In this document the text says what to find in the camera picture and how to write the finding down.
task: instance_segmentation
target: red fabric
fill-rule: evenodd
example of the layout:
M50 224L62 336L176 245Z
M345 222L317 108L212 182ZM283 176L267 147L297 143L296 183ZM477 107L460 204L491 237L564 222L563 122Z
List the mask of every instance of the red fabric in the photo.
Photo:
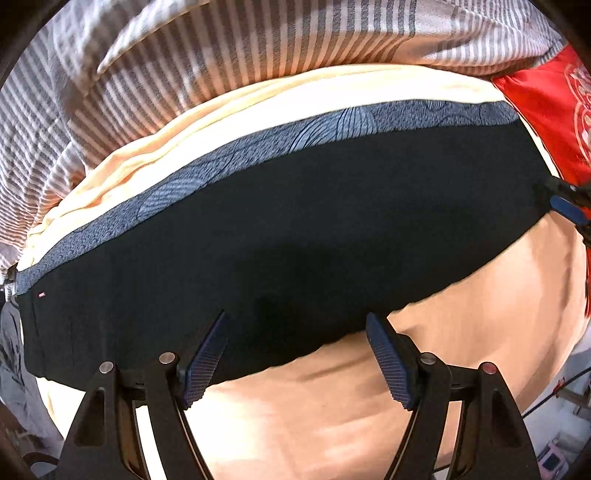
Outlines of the red fabric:
M571 46L535 69L498 77L493 83L540 136L567 182L591 181L591 76ZM587 278L591 251L587 250ZM591 297L587 295L587 315Z

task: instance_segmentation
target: wire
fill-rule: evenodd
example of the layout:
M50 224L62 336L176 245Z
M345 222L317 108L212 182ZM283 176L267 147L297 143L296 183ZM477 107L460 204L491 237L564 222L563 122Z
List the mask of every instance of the wire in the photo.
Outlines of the wire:
M576 374L573 378L567 380L566 382L564 382L562 385L560 385L559 387L555 388L554 390L552 390L552 393L550 395L548 395L547 397L544 397L542 400L540 400L537 404L535 404L533 407L531 407L528 411L526 411L521 418L524 419L526 417L528 417L529 415L531 415L533 412L535 412L538 408L540 408L542 405L544 405L548 400L550 400L552 397L555 397L556 394L560 391L565 389L566 387L568 387L572 382L578 380L579 378L581 378L584 374L588 374L589 372L591 372L591 367L586 368L585 370L579 372L578 374ZM448 463L447 465L443 465L439 468L436 468L433 473L437 473L437 472L441 472L441 470L445 470L446 468L449 468L450 464Z

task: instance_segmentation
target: blue clamp pad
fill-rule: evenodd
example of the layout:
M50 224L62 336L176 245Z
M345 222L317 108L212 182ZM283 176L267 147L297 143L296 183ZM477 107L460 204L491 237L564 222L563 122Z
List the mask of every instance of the blue clamp pad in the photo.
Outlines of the blue clamp pad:
M563 217L573 222L576 226L587 226L589 224L589 220L584 211L562 197L554 195L550 199L550 206L552 207L552 210L558 212Z
M404 344L412 343L410 338L397 334L389 321L373 313L367 316L365 330L392 398L406 410L414 410L418 403L418 350L414 344L412 350L408 349Z
M222 312L184 373L184 408L201 399L228 344L228 315Z

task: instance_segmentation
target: gray and white striped fabric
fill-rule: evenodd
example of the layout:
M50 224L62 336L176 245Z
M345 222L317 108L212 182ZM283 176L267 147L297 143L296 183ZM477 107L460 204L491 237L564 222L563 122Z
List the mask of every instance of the gray and white striped fabric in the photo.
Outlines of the gray and white striped fabric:
M527 0L70 0L0 90L0 281L111 152L224 92L346 63L487 76L562 46Z

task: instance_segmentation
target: pink object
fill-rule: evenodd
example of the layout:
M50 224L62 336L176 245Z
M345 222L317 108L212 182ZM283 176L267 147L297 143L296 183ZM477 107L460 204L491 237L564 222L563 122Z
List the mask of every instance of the pink object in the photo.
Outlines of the pink object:
M538 467L542 480L552 480L564 467L566 458L560 449L554 444L549 443L538 455Z

